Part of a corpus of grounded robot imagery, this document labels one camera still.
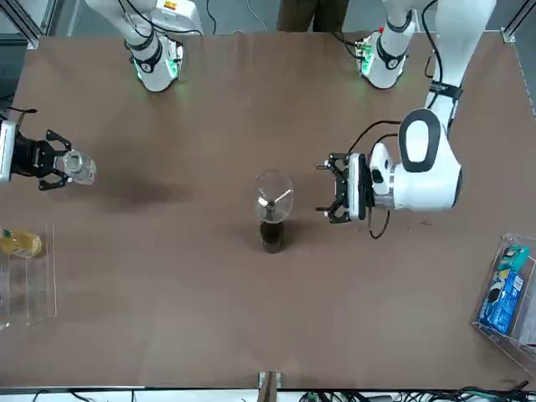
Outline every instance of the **black cable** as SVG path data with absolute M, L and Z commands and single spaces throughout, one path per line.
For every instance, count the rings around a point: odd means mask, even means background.
M 376 144 L 378 144 L 379 142 L 381 142 L 382 140 L 384 140 L 385 138 L 389 138 L 389 137 L 398 137 L 398 133 L 396 132 L 391 132 L 389 134 L 383 134 L 380 138 L 378 138 L 374 144 L 372 145 L 372 147 L 370 148 L 370 152 L 368 153 L 368 157 L 367 157 L 367 160 L 368 160 L 368 165 L 370 166 L 370 157 L 372 156 L 372 151 L 374 150 L 374 147 L 376 147 Z M 370 237 L 372 237 L 374 240 L 377 240 L 379 239 L 380 237 L 382 237 L 385 233 L 385 230 L 387 229 L 387 226 L 389 225 L 389 219 L 391 217 L 391 211 L 388 210 L 387 211 L 387 216 L 385 218 L 385 223 L 384 223 L 384 227 L 382 228 L 381 232 L 379 232 L 378 234 L 374 234 L 372 229 L 371 229 L 371 226 L 372 226 L 372 207 L 368 207 L 368 233 L 370 234 Z
M 196 34 L 199 34 L 201 36 L 203 36 L 203 34 L 201 33 L 201 31 L 197 30 L 197 29 L 189 29 L 187 31 L 177 31 L 175 29 L 168 29 L 168 28 L 164 28 L 164 27 L 161 27 L 160 25 L 158 25 L 157 23 L 154 23 L 153 21 L 151 21 L 150 19 L 148 19 L 145 15 L 143 15 L 142 13 L 140 13 L 138 11 L 138 9 L 136 7 L 134 7 L 134 5 L 132 4 L 131 0 L 125 0 L 127 2 L 127 4 L 134 10 L 134 12 L 140 16 L 141 19 L 143 19 L 144 21 L 146 21 L 147 23 L 150 23 L 152 25 L 153 28 L 158 28 L 158 29 L 161 29 L 162 31 L 165 31 L 165 32 L 169 32 L 169 33 L 172 33 L 172 34 L 191 34 L 191 33 L 196 33 Z
M 439 82 L 442 83 L 443 82 L 443 63 L 441 62 L 441 57 L 439 55 L 439 51 L 437 50 L 436 42 L 434 42 L 434 39 L 430 35 L 430 30 L 428 29 L 428 25 L 426 25 L 426 19 L 425 19 L 425 14 L 428 11 L 428 9 L 436 3 L 437 3 L 437 0 L 432 0 L 426 5 L 426 7 L 422 10 L 422 14 L 420 15 L 420 21 L 422 22 L 422 27 L 425 29 L 426 37 L 430 41 L 430 45 L 432 46 L 434 50 L 435 58 L 437 59 L 437 66 L 439 67 Z M 434 94 L 434 97 L 432 98 L 430 104 L 426 107 L 426 109 L 430 109 L 434 105 L 434 103 L 436 103 L 437 96 L 438 94 Z
M 215 35 L 216 27 L 218 26 L 218 24 L 216 23 L 216 18 L 214 18 L 213 15 L 210 13 L 209 3 L 210 3 L 210 0 L 207 0 L 207 14 L 209 15 L 210 19 L 212 19 L 212 22 L 214 23 L 214 29 L 212 30 L 212 35 Z
M 395 120 L 378 120 L 376 121 L 375 123 L 372 123 L 370 126 L 368 126 L 365 131 L 363 131 L 359 137 L 353 142 L 352 146 L 350 147 L 350 149 L 348 149 L 348 152 L 347 152 L 347 155 L 349 155 L 352 150 L 355 148 L 356 145 L 358 145 L 358 142 L 361 141 L 361 138 L 364 137 L 365 134 L 367 134 L 367 132 L 369 132 L 370 130 L 372 130 L 374 127 L 376 126 L 379 126 L 380 124 L 392 124 L 392 125 L 396 125 L 398 126 L 399 124 L 401 123 L 401 121 L 395 121 Z
M 385 230 L 387 229 L 387 226 L 389 225 L 389 218 L 391 217 L 391 211 L 387 210 L 387 217 L 385 218 L 384 227 L 382 228 L 381 232 L 378 234 L 374 234 L 372 231 L 372 207 L 368 207 L 368 234 L 370 237 L 372 237 L 374 240 L 379 239 L 382 237 L 385 233 Z
M 41 394 L 46 394 L 48 392 L 48 390 L 46 389 L 40 389 L 39 391 L 37 391 L 37 393 L 34 395 L 33 399 L 32 399 L 32 402 L 35 402 L 37 400 L 37 398 L 41 395 Z
M 307 402 L 309 400 L 309 392 L 306 392 L 302 395 L 302 397 L 298 400 L 298 402 Z
M 334 392 L 329 392 L 329 394 L 332 396 L 332 400 L 333 398 L 335 398 L 336 400 L 338 400 L 338 402 L 343 402 L 343 400 L 340 399 L 339 396 L 336 395 Z
M 83 396 L 78 395 L 75 391 L 69 391 L 71 395 L 73 395 L 76 399 L 83 400 L 84 402 L 93 402 L 89 398 L 85 398 Z
M 430 79 L 434 78 L 433 74 L 428 74 L 428 67 L 430 66 L 430 61 L 432 60 L 433 55 L 434 55 L 434 52 L 432 51 L 430 53 L 430 56 L 428 56 L 428 60 L 426 61 L 426 66 L 425 66 L 425 77 L 430 78 Z
M 356 399 L 349 392 L 341 392 L 341 395 L 347 402 L 356 402 Z
M 121 6 L 121 9 L 123 10 L 123 13 L 128 16 L 128 13 L 126 12 L 126 8 L 125 6 L 123 6 L 123 3 L 121 3 L 121 0 L 117 0 L 117 2 L 119 3 L 119 5 Z M 129 22 L 132 24 L 132 28 L 134 29 L 134 31 L 136 31 L 136 33 L 138 35 L 140 35 L 142 38 L 145 38 L 145 39 L 148 39 L 151 37 L 151 35 L 144 35 L 143 33 L 141 33 L 140 31 L 137 30 L 137 26 L 136 26 L 136 23 L 134 23 L 134 21 L 132 21 L 131 19 L 129 20 Z
M 391 132 L 389 134 L 383 134 L 380 138 L 378 138 L 374 144 L 372 145 L 372 148 L 370 148 L 370 152 L 368 153 L 368 157 L 367 159 L 370 161 L 370 157 L 372 156 L 372 151 L 374 150 L 374 147 L 376 147 L 376 144 L 382 140 L 384 140 L 385 138 L 390 138 L 390 137 L 398 137 L 398 133 L 396 132 Z
M 346 48 L 346 51 L 348 52 L 348 54 L 350 54 L 354 59 L 361 59 L 361 57 L 358 57 L 355 52 L 353 52 L 351 49 L 350 49 L 350 46 L 353 46 L 353 47 L 356 47 L 357 44 L 356 42 L 360 41 L 360 40 L 363 40 L 363 38 L 361 39 L 358 39 L 356 40 L 355 42 L 352 42 L 351 40 L 346 40 L 344 38 L 344 34 L 343 32 L 338 32 L 338 34 L 341 35 L 341 37 L 339 38 L 334 32 L 330 32 L 331 35 L 333 35 L 333 37 L 338 40 L 339 42 L 341 42 L 344 47 Z
M 357 46 L 357 41 L 346 40 L 342 32 L 337 32 L 337 34 L 341 34 L 341 38 L 339 38 L 334 32 L 330 32 L 330 34 L 333 35 L 336 40 L 343 44 L 347 44 L 348 46 Z

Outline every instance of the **transparent container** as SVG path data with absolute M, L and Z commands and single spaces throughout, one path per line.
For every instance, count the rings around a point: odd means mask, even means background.
M 0 330 L 56 316 L 54 226 L 24 229 L 39 235 L 43 245 L 28 259 L 0 253 Z
M 278 170 L 265 170 L 255 180 L 255 213 L 260 218 L 260 240 L 266 252 L 275 254 L 283 249 L 284 221 L 293 201 L 292 182 Z
M 511 246 L 527 246 L 528 256 L 519 265 L 517 274 L 523 278 L 523 285 L 518 294 L 517 303 L 508 330 L 499 331 L 490 322 L 482 320 L 482 309 L 490 299 L 498 297 L 503 289 L 497 288 L 497 272 Z M 536 296 L 534 296 L 534 267 L 536 265 L 536 239 L 519 234 L 506 234 L 495 255 L 492 269 L 486 279 L 486 285 L 479 298 L 472 325 L 490 341 L 502 349 L 511 359 L 529 374 L 536 374 Z

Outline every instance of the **dark liquid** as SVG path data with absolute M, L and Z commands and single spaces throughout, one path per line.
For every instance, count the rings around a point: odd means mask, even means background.
M 262 247 L 268 253 L 278 253 L 283 247 L 285 237 L 285 226 L 283 222 L 279 224 L 269 224 L 262 222 L 260 224 L 260 238 Z

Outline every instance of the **clear acrylic box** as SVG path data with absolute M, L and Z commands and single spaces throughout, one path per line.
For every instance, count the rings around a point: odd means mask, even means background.
M 20 229 L 39 235 L 43 248 L 30 259 L 0 251 L 0 331 L 56 316 L 54 226 Z
M 491 294 L 492 281 L 505 250 L 511 245 L 528 246 L 528 258 L 520 267 L 518 274 L 523 278 L 515 313 L 506 333 L 501 333 L 491 325 L 480 321 L 480 313 L 488 295 Z M 472 325 L 489 340 L 502 349 L 510 358 L 529 374 L 536 374 L 536 296 L 534 296 L 534 267 L 536 264 L 536 239 L 519 234 L 506 234 L 495 255 L 492 269 L 479 298 L 479 304 Z

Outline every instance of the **person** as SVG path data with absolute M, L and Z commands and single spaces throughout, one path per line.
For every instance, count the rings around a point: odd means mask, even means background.
M 306 32 L 312 23 L 314 32 L 341 32 L 349 0 L 281 0 L 277 30 Z

